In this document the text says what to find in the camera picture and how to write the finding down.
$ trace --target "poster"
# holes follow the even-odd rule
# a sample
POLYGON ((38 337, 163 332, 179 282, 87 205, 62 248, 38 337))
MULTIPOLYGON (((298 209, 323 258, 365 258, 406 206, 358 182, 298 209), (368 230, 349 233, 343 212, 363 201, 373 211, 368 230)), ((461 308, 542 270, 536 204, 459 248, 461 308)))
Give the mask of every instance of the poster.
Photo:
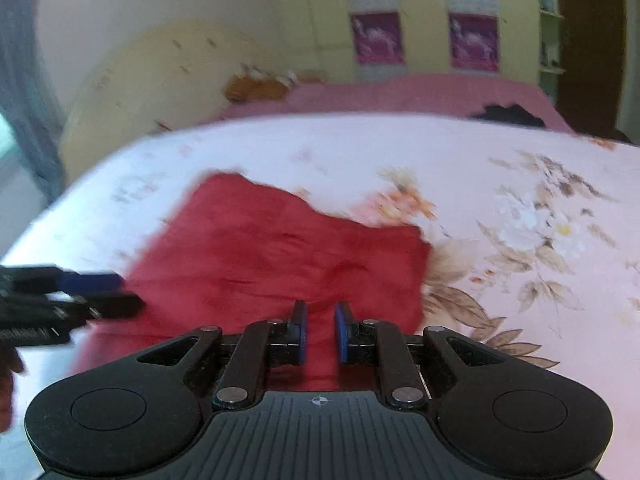
POLYGON ((498 19, 449 14, 451 65, 459 70, 499 72, 498 19))
POLYGON ((359 64, 403 64, 404 51, 397 12, 351 16, 353 43, 359 64))

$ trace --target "red cloth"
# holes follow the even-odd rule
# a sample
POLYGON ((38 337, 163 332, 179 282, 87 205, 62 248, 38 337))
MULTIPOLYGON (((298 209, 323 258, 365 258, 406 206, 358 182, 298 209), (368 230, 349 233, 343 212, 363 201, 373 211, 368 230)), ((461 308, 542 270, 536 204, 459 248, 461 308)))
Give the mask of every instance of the red cloth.
POLYGON ((134 268, 128 288, 147 308, 135 320, 97 326, 79 369, 202 325, 237 333, 256 320, 286 319, 305 300, 307 362, 288 387, 338 389, 335 303, 412 333, 429 248, 417 227, 365 227, 238 174, 214 174, 134 268))

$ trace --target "pink blanket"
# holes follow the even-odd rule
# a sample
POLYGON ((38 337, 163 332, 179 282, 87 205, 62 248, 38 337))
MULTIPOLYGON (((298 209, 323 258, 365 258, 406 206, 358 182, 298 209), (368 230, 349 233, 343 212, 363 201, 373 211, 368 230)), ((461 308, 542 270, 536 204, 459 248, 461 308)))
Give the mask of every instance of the pink blanket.
POLYGON ((545 121, 549 130, 574 132, 540 88, 498 77, 448 74, 411 75, 380 83, 301 84, 284 101, 231 105, 205 123, 327 112, 415 112, 466 118, 493 104, 519 104, 545 121))

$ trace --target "bed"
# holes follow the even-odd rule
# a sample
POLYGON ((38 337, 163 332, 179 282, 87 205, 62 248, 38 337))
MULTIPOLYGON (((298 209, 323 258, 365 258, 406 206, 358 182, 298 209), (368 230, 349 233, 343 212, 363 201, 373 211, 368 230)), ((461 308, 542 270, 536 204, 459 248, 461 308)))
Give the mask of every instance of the bed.
POLYGON ((540 88, 499 77, 454 74, 416 74, 368 84, 300 84, 283 101, 231 105, 206 122, 330 112, 408 112, 463 119, 481 114, 488 105, 514 104, 542 119, 549 130, 573 132, 540 88))
MULTIPOLYGON (((151 40, 90 78, 62 149, 73 184, 3 264, 126 274, 211 171, 239 171, 367 225, 415 224, 434 247, 422 325, 450 327, 594 389, 615 421, 599 471, 608 480, 638 477, 638 148, 576 136, 539 90, 495 78, 303 84, 282 102, 227 107, 211 92, 241 60, 266 64, 269 56, 242 39, 240 55, 228 46, 210 60, 205 72, 215 80, 200 78, 184 64, 184 46, 206 56, 237 37, 225 43, 224 32, 200 26, 169 32, 160 34, 165 62, 142 63, 147 79, 135 66, 155 48, 151 40), (548 130, 456 119, 514 102, 548 130)), ((24 351, 30 374, 18 380, 15 427, 0 438, 0 454, 12 457, 0 477, 39 471, 24 411, 68 373, 76 352, 24 351)))
MULTIPOLYGON (((365 224, 420 226, 435 247, 423 323, 593 388, 615 420, 600 471, 609 480, 636 478, 637 148, 421 114, 227 121, 141 139, 111 156, 3 263, 126 273, 184 193, 217 170, 241 171, 365 224)), ((18 382, 18 423, 30 398, 65 374, 73 352, 26 353, 32 375, 18 382)))

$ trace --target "headboard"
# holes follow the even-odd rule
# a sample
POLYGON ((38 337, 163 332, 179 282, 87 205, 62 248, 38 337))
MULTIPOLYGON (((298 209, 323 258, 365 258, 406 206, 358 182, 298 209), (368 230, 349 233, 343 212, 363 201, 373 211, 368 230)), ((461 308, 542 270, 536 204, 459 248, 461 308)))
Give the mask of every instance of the headboard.
POLYGON ((116 51, 82 85, 66 122, 67 183, 145 134, 211 117, 227 104, 222 89, 242 64, 282 68, 253 40, 215 23, 162 25, 116 51))

